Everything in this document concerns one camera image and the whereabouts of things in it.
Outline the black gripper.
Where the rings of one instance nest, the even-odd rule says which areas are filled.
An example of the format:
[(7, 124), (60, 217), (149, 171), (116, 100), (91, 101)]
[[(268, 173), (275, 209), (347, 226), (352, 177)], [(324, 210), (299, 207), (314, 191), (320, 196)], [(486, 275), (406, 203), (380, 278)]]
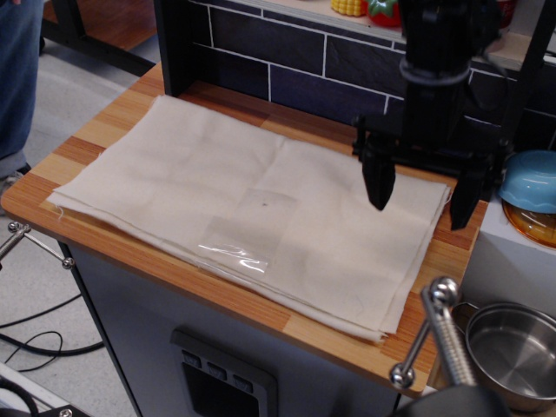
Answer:
[(470, 104), (489, 113), (509, 92), (504, 78), (495, 80), (502, 90), (494, 103), (466, 79), (453, 85), (410, 83), (400, 108), (387, 113), (366, 114), (354, 119), (354, 154), (371, 204), (382, 211), (390, 200), (395, 165), (457, 177), (451, 196), (451, 230), (467, 226), (481, 198), (492, 194), (492, 156), (500, 127), (474, 121), (465, 115)]

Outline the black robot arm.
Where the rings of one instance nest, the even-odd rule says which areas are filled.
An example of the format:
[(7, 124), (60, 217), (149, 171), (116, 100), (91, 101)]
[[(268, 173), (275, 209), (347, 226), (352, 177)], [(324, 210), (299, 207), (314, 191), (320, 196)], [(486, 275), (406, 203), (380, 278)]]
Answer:
[(406, 38), (403, 108), (357, 116), (353, 153), (378, 210), (391, 198), (398, 165), (455, 177), (451, 227), (462, 229), (493, 184), (495, 158), (505, 146), (500, 127), (464, 113), (469, 102), (490, 110), (470, 86), (471, 61), (485, 57), (499, 38), (500, 9), (494, 1), (402, 1), (400, 15)]

